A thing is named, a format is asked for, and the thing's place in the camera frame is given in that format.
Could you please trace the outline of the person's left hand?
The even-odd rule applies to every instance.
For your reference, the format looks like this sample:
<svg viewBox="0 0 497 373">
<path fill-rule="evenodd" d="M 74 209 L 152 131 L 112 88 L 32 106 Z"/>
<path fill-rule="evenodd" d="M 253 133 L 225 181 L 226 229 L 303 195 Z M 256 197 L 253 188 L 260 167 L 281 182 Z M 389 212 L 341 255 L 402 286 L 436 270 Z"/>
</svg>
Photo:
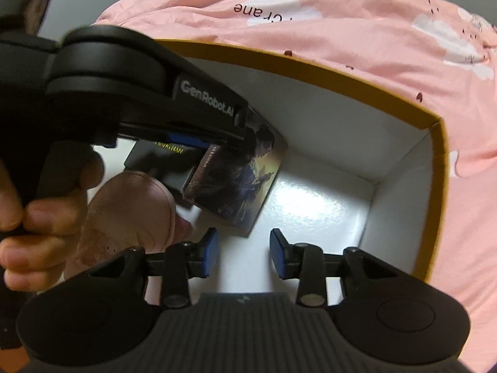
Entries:
<svg viewBox="0 0 497 373">
<path fill-rule="evenodd" d="M 38 292 L 54 286 L 72 258 L 88 209 L 88 190 L 104 177 L 104 162 L 92 151 L 80 182 L 67 196 L 35 200 L 23 207 L 11 178 L 1 168 L 1 231 L 24 227 L 24 236 L 1 241 L 3 281 L 12 291 Z"/>
</svg>

